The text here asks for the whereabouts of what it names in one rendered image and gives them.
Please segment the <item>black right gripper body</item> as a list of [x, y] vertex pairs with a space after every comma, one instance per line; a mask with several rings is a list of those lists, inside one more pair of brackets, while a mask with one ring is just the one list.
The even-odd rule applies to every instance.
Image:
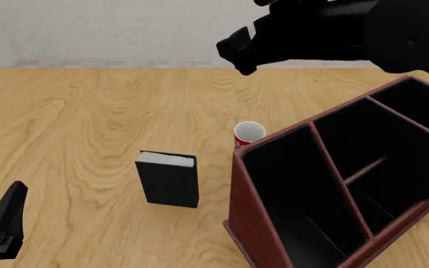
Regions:
[[227, 60], [242, 75], [257, 71], [259, 41], [251, 37], [249, 28], [243, 26], [216, 44], [220, 57]]

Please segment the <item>red-brown desk caddy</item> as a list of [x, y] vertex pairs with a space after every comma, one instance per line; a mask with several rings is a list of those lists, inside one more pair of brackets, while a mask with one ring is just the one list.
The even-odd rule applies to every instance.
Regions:
[[251, 268], [365, 268], [429, 212], [429, 83], [402, 77], [233, 153]]

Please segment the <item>red and white mug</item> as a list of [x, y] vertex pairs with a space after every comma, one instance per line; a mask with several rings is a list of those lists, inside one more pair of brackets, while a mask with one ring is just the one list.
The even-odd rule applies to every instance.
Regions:
[[266, 129], [254, 121], [238, 123], [234, 128], [235, 149], [239, 149], [266, 136]]

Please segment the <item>black hardcover book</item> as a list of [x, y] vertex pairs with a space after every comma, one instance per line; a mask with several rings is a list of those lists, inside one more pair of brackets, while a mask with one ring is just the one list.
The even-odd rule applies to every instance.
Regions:
[[147, 202], [187, 208], [198, 206], [196, 156], [142, 150], [135, 163]]

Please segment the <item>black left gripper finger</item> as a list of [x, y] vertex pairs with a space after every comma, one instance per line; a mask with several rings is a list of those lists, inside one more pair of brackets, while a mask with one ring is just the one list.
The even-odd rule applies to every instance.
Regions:
[[0, 199], [0, 240], [24, 239], [22, 216], [27, 192], [23, 182], [15, 181]]

